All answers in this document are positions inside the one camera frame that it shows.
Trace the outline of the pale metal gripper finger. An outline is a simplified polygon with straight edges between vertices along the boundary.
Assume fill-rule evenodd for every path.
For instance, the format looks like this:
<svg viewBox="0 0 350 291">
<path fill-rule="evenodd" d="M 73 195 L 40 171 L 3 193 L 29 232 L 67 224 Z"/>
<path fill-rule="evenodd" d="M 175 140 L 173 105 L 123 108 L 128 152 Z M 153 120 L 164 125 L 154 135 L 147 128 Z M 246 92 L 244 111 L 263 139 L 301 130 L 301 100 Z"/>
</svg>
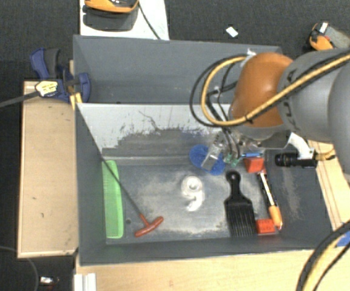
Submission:
<svg viewBox="0 0 350 291">
<path fill-rule="evenodd" d="M 213 169 L 220 162 L 220 150 L 208 150 L 201 166 L 203 169 Z"/>
</svg>

